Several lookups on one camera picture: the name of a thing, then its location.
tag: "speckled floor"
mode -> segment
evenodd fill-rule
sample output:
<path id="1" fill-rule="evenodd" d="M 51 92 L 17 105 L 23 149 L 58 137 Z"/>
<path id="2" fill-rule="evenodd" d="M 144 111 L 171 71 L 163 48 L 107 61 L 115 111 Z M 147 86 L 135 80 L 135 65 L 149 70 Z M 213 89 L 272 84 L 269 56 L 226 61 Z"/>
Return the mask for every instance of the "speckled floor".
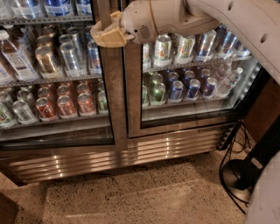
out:
<path id="1" fill-rule="evenodd" d="M 219 181 L 223 155 L 213 151 L 23 187 L 0 174 L 0 192 L 18 203 L 17 224 L 241 224 L 244 215 Z"/>

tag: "stainless steel panel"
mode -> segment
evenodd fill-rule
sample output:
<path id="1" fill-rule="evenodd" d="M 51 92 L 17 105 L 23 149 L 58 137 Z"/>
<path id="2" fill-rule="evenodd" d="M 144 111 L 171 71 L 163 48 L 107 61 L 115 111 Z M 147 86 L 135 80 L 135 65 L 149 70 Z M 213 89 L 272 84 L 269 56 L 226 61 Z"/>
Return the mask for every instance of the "stainless steel panel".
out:
<path id="1" fill-rule="evenodd" d="M 204 129 L 175 131 L 163 135 L 130 139 L 125 150 L 3 159 L 2 164 L 25 183 L 61 179 L 89 172 L 184 157 L 219 149 L 233 123 Z"/>

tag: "black cable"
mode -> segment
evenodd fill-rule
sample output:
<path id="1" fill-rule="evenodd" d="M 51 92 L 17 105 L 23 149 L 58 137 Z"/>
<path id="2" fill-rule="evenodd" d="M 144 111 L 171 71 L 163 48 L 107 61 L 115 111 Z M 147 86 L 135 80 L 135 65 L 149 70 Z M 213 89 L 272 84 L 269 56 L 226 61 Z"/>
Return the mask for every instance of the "black cable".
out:
<path id="1" fill-rule="evenodd" d="M 229 147 L 227 148 L 227 153 L 225 154 L 224 158 L 221 160 L 220 163 L 220 168 L 219 168 L 219 178 L 220 178 L 220 183 L 223 186 L 224 190 L 226 191 L 227 195 L 229 196 L 229 198 L 235 203 L 235 205 L 241 210 L 241 212 L 243 214 L 246 214 L 245 211 L 241 208 L 241 206 L 236 202 L 235 198 L 232 196 L 232 193 L 229 191 L 223 177 L 222 177 L 222 167 L 224 165 L 224 162 L 226 160 L 226 157 L 228 155 L 228 153 L 230 152 L 230 150 L 232 150 L 234 145 L 234 141 L 232 141 L 232 143 L 229 145 Z"/>

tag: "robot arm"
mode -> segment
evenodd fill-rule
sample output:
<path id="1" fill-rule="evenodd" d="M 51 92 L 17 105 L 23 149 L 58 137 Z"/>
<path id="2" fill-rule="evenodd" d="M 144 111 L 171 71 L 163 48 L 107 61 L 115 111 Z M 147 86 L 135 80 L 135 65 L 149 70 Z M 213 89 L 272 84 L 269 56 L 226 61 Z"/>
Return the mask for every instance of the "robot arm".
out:
<path id="1" fill-rule="evenodd" d="M 226 25 L 280 84 L 280 3 L 274 0 L 142 0 L 122 14 L 135 42 L 158 34 L 208 32 Z"/>

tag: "vent grille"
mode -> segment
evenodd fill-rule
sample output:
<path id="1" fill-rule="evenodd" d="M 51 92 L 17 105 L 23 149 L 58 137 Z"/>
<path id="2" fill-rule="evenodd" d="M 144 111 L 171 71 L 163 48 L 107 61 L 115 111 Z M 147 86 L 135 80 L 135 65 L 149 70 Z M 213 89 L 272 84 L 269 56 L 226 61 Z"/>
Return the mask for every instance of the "vent grille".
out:
<path id="1" fill-rule="evenodd" d="M 150 31 L 149 28 L 146 25 L 142 25 L 140 28 L 140 33 L 143 39 L 149 39 L 150 38 Z"/>

